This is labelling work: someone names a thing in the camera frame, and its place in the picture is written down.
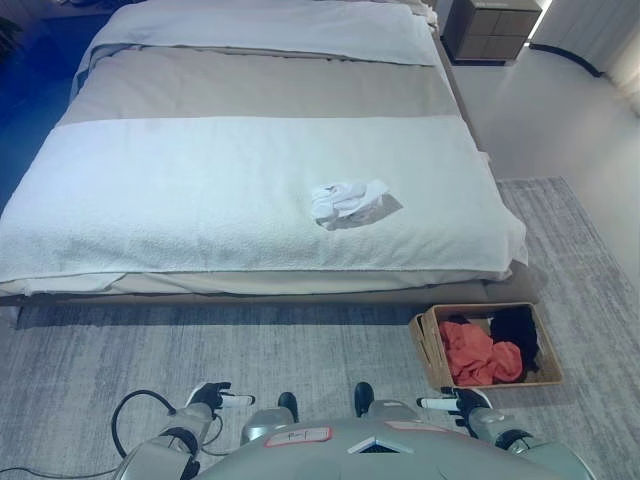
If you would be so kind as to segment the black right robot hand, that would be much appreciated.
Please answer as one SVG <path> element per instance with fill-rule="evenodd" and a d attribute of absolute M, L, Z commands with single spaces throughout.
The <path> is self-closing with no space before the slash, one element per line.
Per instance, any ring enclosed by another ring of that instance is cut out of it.
<path fill-rule="evenodd" d="M 439 398 L 419 397 L 416 404 L 423 409 L 447 411 L 462 417 L 477 408 L 492 408 L 488 397 L 477 389 L 442 387 L 441 394 Z"/>

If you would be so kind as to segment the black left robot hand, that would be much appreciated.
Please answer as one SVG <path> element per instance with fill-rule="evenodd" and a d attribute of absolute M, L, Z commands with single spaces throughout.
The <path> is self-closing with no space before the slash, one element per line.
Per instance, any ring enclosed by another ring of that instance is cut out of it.
<path fill-rule="evenodd" d="M 235 394 L 231 392 L 230 382 L 203 382 L 191 392 L 185 406 L 202 403 L 212 413 L 225 408 L 248 407 L 255 404 L 253 395 Z"/>

